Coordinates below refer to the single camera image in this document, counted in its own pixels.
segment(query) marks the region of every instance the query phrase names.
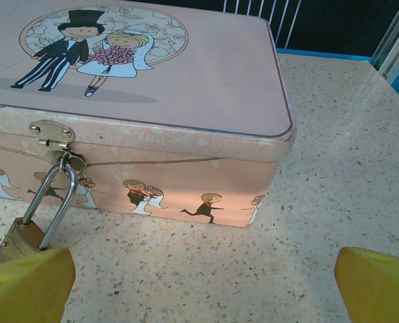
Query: yellow object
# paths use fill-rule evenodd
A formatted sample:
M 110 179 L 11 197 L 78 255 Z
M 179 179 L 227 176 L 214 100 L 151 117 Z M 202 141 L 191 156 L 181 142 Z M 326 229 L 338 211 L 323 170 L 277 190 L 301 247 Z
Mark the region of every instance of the yellow object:
M 74 280 L 68 249 L 0 264 L 0 323 L 59 323 Z
M 335 279 L 353 323 L 399 323 L 399 257 L 343 248 Z

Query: padlock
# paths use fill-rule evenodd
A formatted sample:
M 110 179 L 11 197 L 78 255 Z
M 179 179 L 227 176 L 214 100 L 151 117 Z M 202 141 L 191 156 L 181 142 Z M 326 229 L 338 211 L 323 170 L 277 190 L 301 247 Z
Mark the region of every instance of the padlock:
M 21 258 L 29 254 L 40 252 L 50 247 L 50 239 L 56 231 L 61 219 L 65 216 L 69 205 L 78 189 L 78 175 L 69 163 L 70 153 L 66 152 L 60 157 L 59 162 L 46 175 L 42 185 L 36 192 L 33 201 L 30 203 L 26 214 L 21 218 L 18 217 L 12 223 L 9 231 L 0 245 L 0 263 Z M 44 198 L 46 191 L 49 189 L 56 175 L 64 172 L 69 177 L 69 189 L 67 196 L 57 211 L 55 218 L 44 233 L 33 221 L 41 200 Z

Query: blue edge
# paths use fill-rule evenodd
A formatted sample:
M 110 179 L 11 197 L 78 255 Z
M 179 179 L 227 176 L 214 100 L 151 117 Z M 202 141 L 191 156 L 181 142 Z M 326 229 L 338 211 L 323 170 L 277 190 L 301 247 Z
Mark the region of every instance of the blue edge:
M 303 56 L 313 56 L 313 57 L 328 57 L 331 59 L 351 59 L 354 61 L 371 61 L 371 57 L 368 56 L 355 56 L 355 55 L 344 55 L 344 54 L 334 54 L 331 52 L 310 52 L 308 50 L 295 50 L 295 49 L 283 49 L 278 48 L 277 52 L 279 54 L 293 54 L 293 55 L 303 55 Z M 392 83 L 392 87 L 399 94 L 399 74 Z

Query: cartoon figure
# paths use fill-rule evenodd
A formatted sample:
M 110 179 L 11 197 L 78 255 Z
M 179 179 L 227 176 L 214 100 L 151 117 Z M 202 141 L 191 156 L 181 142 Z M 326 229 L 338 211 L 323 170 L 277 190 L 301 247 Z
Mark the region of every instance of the cartoon figure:
M 22 89 L 48 73 L 39 91 L 54 89 L 71 65 L 82 65 L 88 60 L 89 48 L 85 39 L 105 30 L 97 23 L 102 14 L 104 11 L 98 10 L 69 11 L 69 22 L 57 27 L 65 37 L 38 51 L 32 58 L 40 59 L 39 64 L 11 87 Z
M 150 207 L 155 207 L 157 209 L 166 209 L 165 207 L 160 206 L 160 203 L 165 197 L 164 192 L 162 190 L 152 185 L 149 185 L 145 189 L 145 192 L 151 197 L 148 202 L 148 205 Z
M 78 68 L 80 73 L 96 75 L 85 91 L 92 96 L 108 77 L 137 76 L 137 69 L 152 69 L 145 62 L 145 55 L 151 50 L 153 37 L 138 30 L 117 30 L 107 35 L 103 48 L 95 50 L 89 61 Z
M 134 214 L 144 214 L 144 215 L 151 215 L 150 212 L 146 212 L 145 207 L 148 205 L 148 202 L 150 201 L 151 197 L 150 196 L 144 196 L 143 200 L 139 202 L 138 206 L 135 207 L 134 210 L 132 210 L 132 213 Z
M 77 190 L 77 195 L 84 195 L 86 197 L 86 202 L 80 202 L 77 201 L 77 204 L 81 204 L 84 207 L 89 207 L 90 209 L 99 209 L 99 207 L 95 204 L 92 196 L 92 191 L 93 192 L 98 192 L 98 193 L 103 193 L 99 192 L 98 190 L 92 190 L 92 187 L 95 187 L 96 184 L 92 181 L 91 178 L 84 178 L 82 174 L 78 174 L 79 180 L 78 180 L 78 190 Z
M 210 218 L 209 223 L 214 223 L 214 216 L 211 215 L 211 210 L 224 210 L 219 207 L 212 207 L 213 203 L 218 203 L 221 201 L 221 195 L 220 194 L 215 194 L 215 193 L 206 193 L 203 196 L 201 196 L 202 201 L 204 203 L 196 210 L 196 213 L 190 213 L 186 209 L 180 211 L 180 212 L 185 212 L 191 216 L 195 215 L 205 215 L 206 217 Z
M 123 182 L 123 186 L 129 189 L 127 197 L 129 197 L 131 203 L 136 206 L 138 206 L 145 197 L 148 197 L 148 195 L 143 192 L 145 184 L 142 183 L 140 180 L 125 180 Z
M 43 183 L 43 182 L 44 182 L 44 179 L 45 179 L 45 177 L 46 177 L 46 173 L 43 173 L 43 172 L 36 172 L 36 173 L 34 174 L 34 176 L 35 176 L 35 178 L 36 178 L 37 180 L 39 180 L 41 183 Z M 63 203 L 63 200 L 64 200 L 63 197 L 59 196 L 59 195 L 56 193 L 56 190 L 64 190 L 64 188 L 57 188 L 57 187 L 51 187 L 51 186 L 50 186 L 50 187 L 48 188 L 48 190 L 46 191 L 45 196 L 57 197 L 57 198 L 60 199 L 60 200 L 62 201 L 62 203 Z M 36 194 L 36 192 L 34 192 L 33 190 L 28 190 L 27 193 Z
M 11 183 L 9 183 L 8 175 L 3 170 L 0 169 L 0 197 L 9 200 L 18 200 L 18 201 L 23 200 L 21 197 L 12 197 L 8 193 L 6 193 L 5 190 L 3 189 L 4 187 L 19 189 L 19 187 L 13 187 Z
M 252 202 L 251 202 L 251 204 L 253 205 L 253 207 L 250 207 L 249 209 L 242 209 L 242 210 L 251 210 L 251 209 L 254 209 L 252 218 L 251 218 L 250 221 L 247 223 L 247 225 L 252 224 L 252 222 L 253 222 L 254 219 L 256 218 L 256 213 L 258 212 L 260 206 L 262 205 L 262 202 L 263 202 L 263 200 L 264 200 L 264 197 L 265 197 L 265 195 L 258 195 L 258 196 L 256 196 L 256 197 L 252 200 Z
M 166 209 L 165 207 L 161 207 L 160 203 L 164 199 L 164 192 L 157 187 L 154 187 L 152 185 L 147 186 L 145 189 L 145 196 L 143 197 L 143 200 L 138 204 L 135 210 L 133 210 L 133 213 L 136 214 L 145 214 L 145 215 L 150 215 L 150 212 L 147 212 L 145 210 L 145 207 L 149 205 L 150 207 L 155 207 L 157 209 Z

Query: speckled countertop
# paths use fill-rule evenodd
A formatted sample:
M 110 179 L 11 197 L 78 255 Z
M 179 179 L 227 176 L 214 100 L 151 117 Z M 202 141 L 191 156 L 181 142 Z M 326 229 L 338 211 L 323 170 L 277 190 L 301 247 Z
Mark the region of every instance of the speckled countertop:
M 77 268 L 64 323 L 349 322 L 340 248 L 399 256 L 399 96 L 366 62 L 280 60 L 297 142 L 255 223 L 71 209 L 52 241 Z M 0 240 L 26 207 L 0 200 Z

